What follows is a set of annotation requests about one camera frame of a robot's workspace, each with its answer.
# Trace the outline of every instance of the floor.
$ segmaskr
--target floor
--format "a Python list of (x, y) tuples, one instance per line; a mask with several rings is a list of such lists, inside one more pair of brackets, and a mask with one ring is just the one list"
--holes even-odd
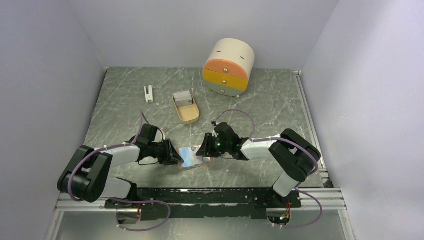
[[(146, 103), (144, 86), (153, 85), (153, 103)], [(200, 110), (198, 122), (180, 122), (172, 94), (190, 90)], [(85, 145), (100, 147), (120, 144), (135, 135), (143, 110), (152, 125), (163, 129), (174, 147), (201, 145), (204, 135), (213, 131), (211, 121), (228, 109), (248, 112), (255, 119), (253, 137), (280, 134), (291, 128), (311, 142), (304, 105), (292, 71), (253, 69), (247, 91), (239, 98), (209, 91), (201, 68), (110, 67), (95, 106)], [(229, 123), (240, 137), (252, 131), (249, 118), (226, 113), (220, 121)], [(142, 164), (154, 163), (144, 159)], [(110, 177), (130, 180), (138, 187), (206, 188), (269, 187), (282, 168), (274, 159), (249, 161), (217, 158), (212, 165), (181, 170), (176, 165), (138, 166), (129, 163), (111, 169)], [(323, 187), (320, 172), (308, 177), (300, 187)]]

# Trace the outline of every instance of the purple cable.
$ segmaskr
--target purple cable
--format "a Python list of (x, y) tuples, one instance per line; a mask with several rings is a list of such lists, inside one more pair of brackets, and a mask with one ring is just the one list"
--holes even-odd
[[(242, 113), (242, 114), (244, 114), (244, 115), (246, 115), (248, 118), (250, 118), (250, 120), (252, 121), (252, 124), (253, 124), (253, 130), (252, 130), (252, 132), (250, 133), (250, 135), (249, 135), (249, 140), (252, 142), (252, 143), (259, 143), (259, 142), (266, 142), (266, 141), (282, 141), (282, 142), (285, 142), (285, 143), (288, 143), (288, 144), (290, 144), (290, 145), (292, 145), (293, 147), (295, 147), (295, 148), (297, 148), (297, 149), (299, 149), (300, 151), (302, 151), (304, 154), (306, 154), (309, 158), (310, 158), (310, 160), (313, 162), (313, 165), (314, 165), (314, 168), (313, 168), (313, 170), (311, 171), (311, 173), (309, 174), (309, 176), (310, 175), (312, 175), (312, 174), (314, 174), (317, 170), (318, 170), (318, 161), (317, 160), (315, 160), (315, 158), (314, 158), (314, 156), (312, 156), (312, 154), (310, 154), (306, 149), (304, 149), (303, 147), (301, 147), (299, 144), (297, 144), (297, 143), (295, 143), (295, 142), (293, 142), (293, 141), (290, 141), (290, 140), (287, 140), (287, 139), (284, 139), (284, 138), (281, 138), (281, 137), (267, 137), (267, 138), (258, 138), (258, 139), (253, 139), (252, 138), (252, 136), (253, 136), (253, 134), (255, 133), (255, 130), (256, 130), (256, 124), (255, 124), (255, 120), (253, 119), (253, 117), (252, 116), (250, 116), (247, 112), (245, 112), (245, 111), (242, 111), (242, 110), (238, 110), (238, 109), (228, 109), (228, 110), (225, 110), (225, 111), (223, 111), (216, 119), (215, 119), (215, 121), (218, 121), (218, 119), (223, 115), (223, 114), (225, 114), (225, 113), (227, 113), (227, 112), (231, 112), (231, 111), (235, 111), (235, 112), (239, 112), (239, 113)], [(319, 206), (319, 215), (318, 215), (318, 217), (317, 218), (315, 218), (315, 220), (313, 220), (313, 221), (311, 221), (311, 222), (309, 222), (309, 223), (306, 223), (306, 224), (302, 224), (302, 225), (297, 225), (297, 226), (283, 226), (283, 228), (285, 228), (285, 229), (300, 229), (300, 228), (304, 228), (304, 227), (308, 227), (308, 226), (310, 226), (310, 225), (312, 225), (312, 224), (314, 224), (314, 223), (316, 223), (316, 222), (318, 222), (318, 220), (320, 220), (320, 218), (323, 216), (323, 206), (321, 205), (321, 203), (320, 203), (320, 201), (317, 199), (317, 198), (315, 198), (314, 196), (312, 196), (312, 195), (310, 195), (309, 193), (307, 193), (307, 192), (304, 192), (304, 191), (301, 191), (301, 190), (299, 190), (299, 185), (300, 185), (301, 183), (299, 182), (295, 187), (294, 187), (294, 189), (297, 191), (297, 192), (299, 192), (299, 193), (301, 193), (301, 194), (304, 194), (304, 195), (306, 195), (306, 196), (308, 196), (308, 197), (310, 197), (311, 199), (313, 199), (317, 204), (318, 204), (318, 206)]]
[(140, 111), (140, 126), (138, 127), (137, 134), (135, 135), (135, 137), (134, 137), (134, 139), (132, 140), (131, 143), (118, 144), (118, 145), (113, 145), (113, 146), (102, 147), (102, 148), (96, 149), (92, 153), (90, 153), (86, 157), (84, 157), (81, 162), (79, 162), (79, 164), (75, 167), (75, 169), (70, 174), (69, 181), (67, 182), (67, 192), (68, 192), (68, 194), (69, 194), (69, 196), (72, 200), (74, 200), (75, 202), (83, 201), (82, 199), (76, 198), (74, 196), (74, 194), (72, 193), (72, 182), (73, 182), (74, 177), (77, 174), (78, 170), (83, 167), (84, 163), (87, 162), (87, 160), (89, 160), (94, 154), (97, 154), (99, 152), (133, 145), (137, 141), (137, 137), (140, 135), (140, 131), (142, 130), (143, 119), (146, 121), (147, 124), (149, 123), (149, 121), (147, 121), (143, 111)]
[(116, 226), (118, 228), (122, 229), (122, 230), (125, 230), (125, 231), (130, 231), (130, 232), (147, 232), (147, 231), (150, 231), (150, 230), (153, 230), (153, 229), (157, 229), (160, 226), (164, 225), (170, 219), (170, 216), (171, 216), (171, 207), (170, 207), (170, 205), (168, 203), (166, 203), (164, 201), (159, 201), (159, 200), (151, 200), (151, 201), (129, 201), (129, 200), (115, 198), (115, 197), (112, 197), (112, 198), (109, 198), (109, 199), (110, 200), (114, 200), (114, 201), (118, 201), (118, 202), (121, 202), (121, 203), (125, 203), (125, 204), (163, 204), (163, 205), (165, 205), (168, 208), (168, 215), (166, 216), (165, 220), (163, 220), (161, 223), (159, 223), (156, 226), (152, 226), (152, 227), (146, 228), (146, 229), (132, 229), (132, 228), (123, 227), (119, 223), (119, 221), (118, 221), (118, 215), (119, 215), (119, 213), (117, 213), (116, 214), (116, 224), (117, 224)]

